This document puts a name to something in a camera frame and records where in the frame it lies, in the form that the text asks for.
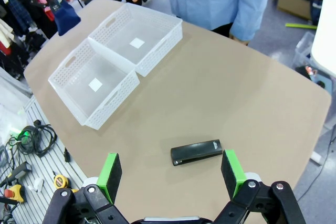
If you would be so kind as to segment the person's left hand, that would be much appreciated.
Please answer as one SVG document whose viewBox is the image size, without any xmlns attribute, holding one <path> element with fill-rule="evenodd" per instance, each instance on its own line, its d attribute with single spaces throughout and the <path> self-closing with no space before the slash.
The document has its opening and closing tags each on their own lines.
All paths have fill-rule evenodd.
<svg viewBox="0 0 336 224">
<path fill-rule="evenodd" d="M 231 33 L 229 34 L 229 38 L 232 39 L 233 41 L 239 42 L 245 46 L 248 46 L 248 44 L 250 43 L 249 40 L 240 40 L 237 37 L 235 37 L 234 35 L 232 35 Z"/>
</svg>

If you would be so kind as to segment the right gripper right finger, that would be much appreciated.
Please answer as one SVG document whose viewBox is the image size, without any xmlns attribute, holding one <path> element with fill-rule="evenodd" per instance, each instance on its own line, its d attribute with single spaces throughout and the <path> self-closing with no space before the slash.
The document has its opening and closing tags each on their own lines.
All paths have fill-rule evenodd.
<svg viewBox="0 0 336 224">
<path fill-rule="evenodd" d="M 306 222 L 290 185 L 248 179 L 234 150 L 224 150 L 221 172 L 230 201 L 214 223 L 244 223 L 251 212 L 260 213 L 266 223 Z"/>
</svg>

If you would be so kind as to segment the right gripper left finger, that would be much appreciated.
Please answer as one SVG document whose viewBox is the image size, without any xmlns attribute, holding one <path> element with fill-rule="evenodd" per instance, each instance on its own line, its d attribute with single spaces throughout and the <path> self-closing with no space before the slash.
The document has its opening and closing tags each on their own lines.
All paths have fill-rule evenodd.
<svg viewBox="0 0 336 224">
<path fill-rule="evenodd" d="M 96 183 L 54 192 L 45 223 L 128 223 L 114 204 L 121 176 L 119 154 L 108 154 Z"/>
</svg>

